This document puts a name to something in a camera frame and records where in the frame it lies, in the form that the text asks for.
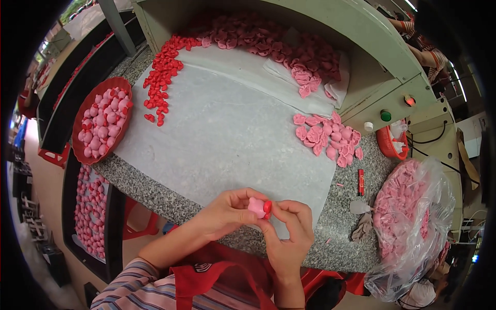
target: granite countertop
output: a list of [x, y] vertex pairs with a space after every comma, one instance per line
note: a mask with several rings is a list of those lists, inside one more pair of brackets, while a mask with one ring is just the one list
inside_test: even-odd
[[[134, 85], [154, 57], [146, 46], [138, 55], [126, 58], [109, 77], [123, 76]], [[367, 272], [379, 263], [377, 237], [373, 230], [361, 242], [351, 241], [351, 233], [356, 229], [360, 216], [349, 212], [349, 203], [357, 199], [358, 169], [365, 171], [366, 189], [369, 187], [371, 197], [375, 197], [399, 161], [388, 159], [381, 153], [375, 134], [363, 137], [360, 145], [364, 152], [362, 161], [355, 160], [352, 166], [345, 169], [336, 167], [324, 209], [314, 230], [315, 242], [303, 262], [305, 267]], [[146, 176], [115, 154], [94, 164], [93, 168], [121, 192], [176, 224], [186, 222], [201, 209], [200, 205]], [[265, 255], [263, 235], [249, 227], [241, 227], [219, 242], [252, 254]]]

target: bag of pink plastic pieces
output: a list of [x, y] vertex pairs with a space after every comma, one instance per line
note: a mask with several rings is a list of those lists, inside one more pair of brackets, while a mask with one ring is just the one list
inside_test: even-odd
[[381, 263], [367, 272], [365, 287], [375, 298], [394, 302], [428, 272], [446, 243], [454, 206], [437, 159], [407, 159], [393, 170], [372, 216]]

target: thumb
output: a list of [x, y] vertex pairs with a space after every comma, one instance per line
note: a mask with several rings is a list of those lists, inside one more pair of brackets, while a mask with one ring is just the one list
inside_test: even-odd
[[247, 209], [231, 209], [227, 221], [228, 223], [256, 224], [256, 213]]
[[280, 242], [274, 226], [269, 221], [260, 219], [256, 222], [256, 225], [262, 230], [265, 244], [268, 247]]

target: pink toy figure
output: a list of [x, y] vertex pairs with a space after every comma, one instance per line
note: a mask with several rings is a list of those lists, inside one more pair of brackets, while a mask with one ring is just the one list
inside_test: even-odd
[[263, 201], [260, 199], [256, 199], [255, 197], [250, 197], [248, 210], [256, 213], [256, 217], [259, 219], [270, 219], [272, 213], [272, 201]]

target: white knob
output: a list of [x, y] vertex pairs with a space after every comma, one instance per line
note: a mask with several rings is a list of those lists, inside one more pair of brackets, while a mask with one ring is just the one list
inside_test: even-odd
[[364, 128], [365, 128], [365, 131], [372, 131], [373, 130], [373, 124], [371, 122], [365, 122]]

